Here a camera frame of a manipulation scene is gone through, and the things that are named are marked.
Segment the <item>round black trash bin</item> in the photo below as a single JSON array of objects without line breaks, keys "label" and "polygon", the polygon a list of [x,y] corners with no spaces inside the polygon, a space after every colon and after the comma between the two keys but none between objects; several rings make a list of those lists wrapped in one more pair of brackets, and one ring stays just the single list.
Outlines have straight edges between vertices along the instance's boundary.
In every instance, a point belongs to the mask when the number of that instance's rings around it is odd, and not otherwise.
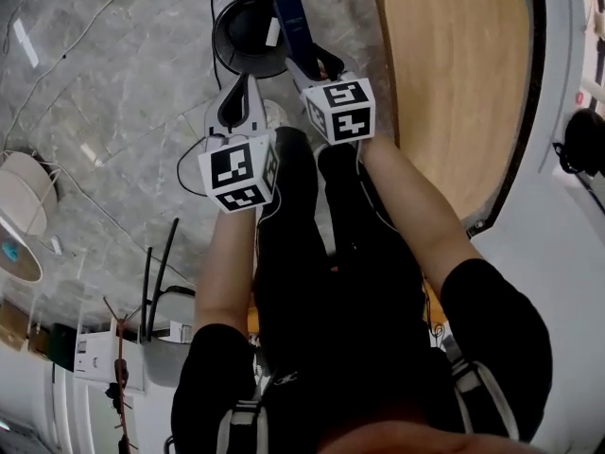
[{"label": "round black trash bin", "polygon": [[265,46],[273,0],[234,0],[220,12],[213,29],[213,49],[234,74],[269,79],[283,74],[288,48],[280,33],[276,47]]}]

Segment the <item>wooden coffee table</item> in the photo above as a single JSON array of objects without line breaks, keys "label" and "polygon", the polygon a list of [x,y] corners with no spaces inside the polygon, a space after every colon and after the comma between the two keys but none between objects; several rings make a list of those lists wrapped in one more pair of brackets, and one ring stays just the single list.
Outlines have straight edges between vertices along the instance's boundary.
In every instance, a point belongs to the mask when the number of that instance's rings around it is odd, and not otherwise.
[{"label": "wooden coffee table", "polygon": [[501,184],[530,64],[526,0],[376,0],[399,149],[460,218]]}]

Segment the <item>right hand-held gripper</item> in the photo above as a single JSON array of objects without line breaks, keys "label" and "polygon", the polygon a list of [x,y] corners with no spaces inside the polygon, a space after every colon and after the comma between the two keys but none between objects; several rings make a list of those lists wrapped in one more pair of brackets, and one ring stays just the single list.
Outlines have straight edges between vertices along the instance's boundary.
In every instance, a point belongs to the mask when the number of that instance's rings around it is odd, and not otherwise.
[{"label": "right hand-held gripper", "polygon": [[320,73],[313,79],[291,58],[285,59],[311,125],[330,145],[372,138],[376,103],[370,81],[358,79],[359,70],[350,56],[335,55],[318,44],[314,52]]}]

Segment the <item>person's chin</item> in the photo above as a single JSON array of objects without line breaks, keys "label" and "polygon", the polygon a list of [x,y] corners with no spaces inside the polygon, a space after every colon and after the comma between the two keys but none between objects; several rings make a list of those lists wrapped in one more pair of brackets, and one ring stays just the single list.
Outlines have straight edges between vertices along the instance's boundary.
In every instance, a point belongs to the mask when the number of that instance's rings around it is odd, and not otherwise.
[{"label": "person's chin", "polygon": [[330,441],[318,454],[546,454],[532,445],[399,421],[368,424]]}]

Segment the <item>brown coat rack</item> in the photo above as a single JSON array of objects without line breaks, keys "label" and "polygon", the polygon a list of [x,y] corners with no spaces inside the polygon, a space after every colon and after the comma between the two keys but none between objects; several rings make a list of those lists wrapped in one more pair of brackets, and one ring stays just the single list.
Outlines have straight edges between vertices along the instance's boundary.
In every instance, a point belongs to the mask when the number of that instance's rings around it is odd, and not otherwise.
[{"label": "brown coat rack", "polygon": [[103,297],[103,303],[109,309],[112,319],[115,321],[116,330],[118,332],[118,356],[114,362],[114,373],[116,374],[116,385],[117,385],[117,396],[112,399],[113,406],[120,417],[119,427],[122,430],[122,437],[118,441],[118,454],[131,454],[131,450],[137,447],[130,442],[128,434],[128,426],[126,421],[126,402],[125,402],[125,389],[128,384],[127,375],[127,362],[124,359],[123,354],[123,343],[124,343],[124,331],[130,322],[130,320],[138,313],[139,309],[136,309],[130,314],[126,314],[124,317],[119,317],[108,299]]}]

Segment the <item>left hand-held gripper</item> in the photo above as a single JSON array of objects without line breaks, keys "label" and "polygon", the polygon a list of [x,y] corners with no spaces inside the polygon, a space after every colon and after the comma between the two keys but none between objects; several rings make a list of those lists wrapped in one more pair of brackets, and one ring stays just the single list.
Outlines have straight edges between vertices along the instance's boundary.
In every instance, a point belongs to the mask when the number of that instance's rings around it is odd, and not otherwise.
[{"label": "left hand-held gripper", "polygon": [[226,214],[271,203],[276,187],[276,131],[265,131],[264,102],[250,74],[226,85],[204,115],[205,133],[231,133],[234,128],[236,134],[204,137],[198,156],[204,194]]}]

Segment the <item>black backpack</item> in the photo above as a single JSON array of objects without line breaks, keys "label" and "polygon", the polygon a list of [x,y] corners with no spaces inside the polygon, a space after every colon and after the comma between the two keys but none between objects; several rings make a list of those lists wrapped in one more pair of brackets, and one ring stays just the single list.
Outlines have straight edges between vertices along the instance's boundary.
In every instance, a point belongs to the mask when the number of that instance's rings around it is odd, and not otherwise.
[{"label": "black backpack", "polygon": [[563,142],[553,148],[564,172],[605,176],[605,119],[589,108],[578,109],[567,122]]}]

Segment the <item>person's black shirt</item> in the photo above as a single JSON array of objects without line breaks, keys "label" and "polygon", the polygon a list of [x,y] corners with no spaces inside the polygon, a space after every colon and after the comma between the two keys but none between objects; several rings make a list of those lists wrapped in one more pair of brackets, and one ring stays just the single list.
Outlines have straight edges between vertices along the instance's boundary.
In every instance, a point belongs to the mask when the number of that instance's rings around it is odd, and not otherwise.
[{"label": "person's black shirt", "polygon": [[304,355],[262,394],[249,342],[221,324],[201,328],[173,399],[177,454],[317,454],[331,436],[410,414],[443,431],[531,441],[553,369],[539,312],[482,259],[458,265],[441,298],[453,347],[429,343],[408,370],[363,353],[342,364]]}]

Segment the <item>person's black trousers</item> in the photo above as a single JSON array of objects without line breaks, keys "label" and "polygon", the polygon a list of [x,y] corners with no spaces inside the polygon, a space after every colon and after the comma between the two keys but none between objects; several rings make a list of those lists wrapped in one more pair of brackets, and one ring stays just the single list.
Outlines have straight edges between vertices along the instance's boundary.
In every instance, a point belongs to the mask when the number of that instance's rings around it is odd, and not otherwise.
[{"label": "person's black trousers", "polygon": [[259,220],[254,299],[269,367],[358,353],[408,370],[428,346],[421,269],[348,144],[314,154],[276,132],[277,190]]}]

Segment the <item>person's white shoe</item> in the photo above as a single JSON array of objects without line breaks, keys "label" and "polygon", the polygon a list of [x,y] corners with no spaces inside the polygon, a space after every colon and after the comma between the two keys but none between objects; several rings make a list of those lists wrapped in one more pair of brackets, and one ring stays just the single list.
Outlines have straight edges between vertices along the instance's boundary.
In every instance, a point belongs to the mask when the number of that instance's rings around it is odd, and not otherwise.
[{"label": "person's white shoe", "polygon": [[288,127],[290,125],[287,113],[280,104],[271,99],[264,99],[263,106],[269,130],[276,130],[280,127]]}]

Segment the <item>person's left forearm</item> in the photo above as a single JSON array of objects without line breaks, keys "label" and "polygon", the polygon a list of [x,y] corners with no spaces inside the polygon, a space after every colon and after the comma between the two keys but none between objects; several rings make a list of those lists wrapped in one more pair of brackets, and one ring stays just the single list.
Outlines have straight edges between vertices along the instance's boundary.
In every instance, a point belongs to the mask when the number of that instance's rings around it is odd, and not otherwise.
[{"label": "person's left forearm", "polygon": [[194,329],[221,324],[249,340],[256,213],[253,208],[216,219],[195,296]]}]

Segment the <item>person's right forearm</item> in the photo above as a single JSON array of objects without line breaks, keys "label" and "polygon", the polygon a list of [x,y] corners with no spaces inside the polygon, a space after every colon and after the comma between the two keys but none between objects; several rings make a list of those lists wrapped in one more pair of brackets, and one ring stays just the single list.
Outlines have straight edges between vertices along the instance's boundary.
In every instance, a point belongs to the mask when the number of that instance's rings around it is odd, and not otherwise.
[{"label": "person's right forearm", "polygon": [[440,297],[449,274],[481,257],[443,194],[384,134],[362,142],[361,162],[395,228]]}]

